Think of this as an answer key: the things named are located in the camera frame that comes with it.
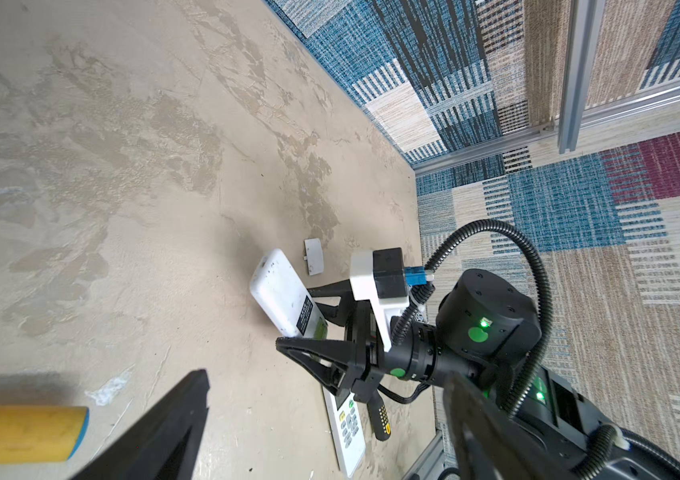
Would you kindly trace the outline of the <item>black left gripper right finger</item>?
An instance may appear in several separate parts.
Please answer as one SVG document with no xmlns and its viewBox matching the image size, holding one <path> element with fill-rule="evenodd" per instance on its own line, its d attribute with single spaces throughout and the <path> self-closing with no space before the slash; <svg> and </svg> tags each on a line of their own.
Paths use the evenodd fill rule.
<svg viewBox="0 0 680 480">
<path fill-rule="evenodd" d="M 502 409 L 512 374 L 452 373 L 443 402 L 462 479 L 574 479 L 580 462 L 580 416 L 568 384 L 536 374 L 515 415 Z"/>
</svg>

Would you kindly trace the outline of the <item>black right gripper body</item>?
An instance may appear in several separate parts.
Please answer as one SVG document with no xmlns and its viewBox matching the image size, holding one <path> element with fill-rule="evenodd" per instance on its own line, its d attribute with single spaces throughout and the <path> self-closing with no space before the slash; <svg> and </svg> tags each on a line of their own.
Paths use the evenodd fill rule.
<svg viewBox="0 0 680 480">
<path fill-rule="evenodd" d="M 363 404 L 382 404 L 382 396 L 399 404 L 410 404 L 431 385 L 436 346 L 435 328 L 415 321 L 401 345 L 393 345 L 386 352 L 376 329 L 369 301 L 356 304 L 346 324 L 346 339 L 360 350 L 357 365 L 359 374 L 350 386 L 354 399 Z M 403 397 L 381 385 L 383 377 L 390 375 L 402 381 L 417 382 L 418 386 L 408 397 Z"/>
</svg>

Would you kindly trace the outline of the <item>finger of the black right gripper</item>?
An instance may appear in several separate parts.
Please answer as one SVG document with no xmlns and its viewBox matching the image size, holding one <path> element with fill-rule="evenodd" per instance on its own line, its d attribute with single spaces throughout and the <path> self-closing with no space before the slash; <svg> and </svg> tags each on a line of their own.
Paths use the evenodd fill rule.
<svg viewBox="0 0 680 480">
<path fill-rule="evenodd" d="M 349 366 L 355 361 L 352 342 L 303 337 L 280 337 L 276 350 L 300 365 L 331 394 L 337 395 L 351 389 L 352 379 L 347 377 Z"/>
<path fill-rule="evenodd" d="M 350 281 L 338 281 L 308 289 L 323 317 L 331 324 L 345 327 L 354 309 Z"/>
</svg>

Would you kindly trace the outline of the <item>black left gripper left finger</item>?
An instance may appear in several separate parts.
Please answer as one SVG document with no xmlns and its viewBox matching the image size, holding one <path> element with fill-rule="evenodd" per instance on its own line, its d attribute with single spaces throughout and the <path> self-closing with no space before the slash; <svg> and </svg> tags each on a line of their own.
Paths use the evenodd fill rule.
<svg viewBox="0 0 680 480">
<path fill-rule="evenodd" d="M 190 479 L 208 416 L 204 369 L 189 372 L 76 479 Z"/>
</svg>

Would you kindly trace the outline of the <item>white battery cover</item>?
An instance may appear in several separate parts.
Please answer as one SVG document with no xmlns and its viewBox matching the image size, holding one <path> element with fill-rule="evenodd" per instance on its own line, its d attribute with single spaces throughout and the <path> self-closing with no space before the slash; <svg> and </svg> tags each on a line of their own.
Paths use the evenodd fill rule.
<svg viewBox="0 0 680 480">
<path fill-rule="evenodd" d="M 321 241 L 318 238 L 304 240 L 305 261 L 307 271 L 310 276 L 322 274 L 324 272 L 324 255 Z"/>
</svg>

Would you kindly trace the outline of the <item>white remote with red buttons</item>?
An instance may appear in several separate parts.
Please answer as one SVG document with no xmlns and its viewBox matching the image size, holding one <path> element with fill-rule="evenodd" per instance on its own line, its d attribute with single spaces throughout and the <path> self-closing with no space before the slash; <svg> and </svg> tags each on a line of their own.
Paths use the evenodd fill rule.
<svg viewBox="0 0 680 480">
<path fill-rule="evenodd" d="M 249 287 L 282 337 L 326 338 L 326 319 L 281 249 L 261 259 Z"/>
</svg>

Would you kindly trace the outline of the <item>black yellow screwdriver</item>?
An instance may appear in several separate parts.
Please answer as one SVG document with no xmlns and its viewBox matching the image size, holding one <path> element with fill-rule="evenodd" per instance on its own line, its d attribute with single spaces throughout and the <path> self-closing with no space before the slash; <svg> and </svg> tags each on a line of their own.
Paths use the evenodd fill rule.
<svg viewBox="0 0 680 480">
<path fill-rule="evenodd" d="M 391 424 L 381 395 L 375 392 L 366 405 L 375 438 L 387 441 L 391 436 Z"/>
</svg>

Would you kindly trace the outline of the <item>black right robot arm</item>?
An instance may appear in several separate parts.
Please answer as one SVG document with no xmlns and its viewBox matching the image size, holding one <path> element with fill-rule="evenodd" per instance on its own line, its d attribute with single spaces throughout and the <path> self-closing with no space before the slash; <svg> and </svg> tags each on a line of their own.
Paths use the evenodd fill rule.
<svg viewBox="0 0 680 480">
<path fill-rule="evenodd" d="M 327 320 L 345 330 L 341 340 L 284 337 L 276 348 L 307 370 L 329 392 L 351 396 L 368 409 L 375 437 L 389 439 L 385 404 L 406 398 L 384 387 L 384 376 L 416 383 L 418 392 L 444 387 L 454 375 L 475 386 L 541 448 L 559 456 L 581 479 L 680 479 L 680 462 L 645 437 L 611 424 L 542 359 L 551 331 L 550 288 L 535 271 L 536 298 L 498 275 L 466 270 L 442 299 L 434 324 L 416 320 L 434 292 L 425 274 L 392 283 L 409 305 L 388 328 L 379 327 L 372 303 L 350 282 L 317 287 Z"/>
</svg>

